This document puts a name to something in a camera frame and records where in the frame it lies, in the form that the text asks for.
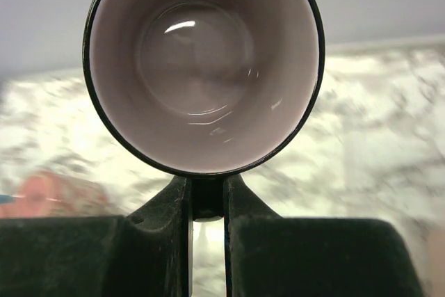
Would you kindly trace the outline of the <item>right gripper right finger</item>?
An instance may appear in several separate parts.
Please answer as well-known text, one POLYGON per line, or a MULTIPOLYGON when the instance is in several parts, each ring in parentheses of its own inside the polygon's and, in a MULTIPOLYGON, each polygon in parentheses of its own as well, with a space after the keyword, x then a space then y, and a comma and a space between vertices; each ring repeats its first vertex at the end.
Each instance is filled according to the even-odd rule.
POLYGON ((238 176, 222 186, 228 296, 421 296, 406 245, 373 218, 284 218, 238 176))

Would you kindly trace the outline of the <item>purple mug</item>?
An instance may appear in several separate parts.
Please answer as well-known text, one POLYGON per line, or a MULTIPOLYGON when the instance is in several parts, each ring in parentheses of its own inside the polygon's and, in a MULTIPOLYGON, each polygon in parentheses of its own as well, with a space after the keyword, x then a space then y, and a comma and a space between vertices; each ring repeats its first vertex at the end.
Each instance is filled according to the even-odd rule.
POLYGON ((315 0, 92 0, 82 62, 126 150, 175 175, 232 175, 300 131, 325 37, 315 0))

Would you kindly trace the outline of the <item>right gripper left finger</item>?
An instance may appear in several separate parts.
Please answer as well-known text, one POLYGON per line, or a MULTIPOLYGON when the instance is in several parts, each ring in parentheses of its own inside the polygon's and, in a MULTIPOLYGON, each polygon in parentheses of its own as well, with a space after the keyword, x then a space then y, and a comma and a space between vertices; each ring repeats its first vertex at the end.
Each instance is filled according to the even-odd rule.
POLYGON ((171 182, 128 216, 1 220, 2 296, 188 296, 190 183, 171 182))

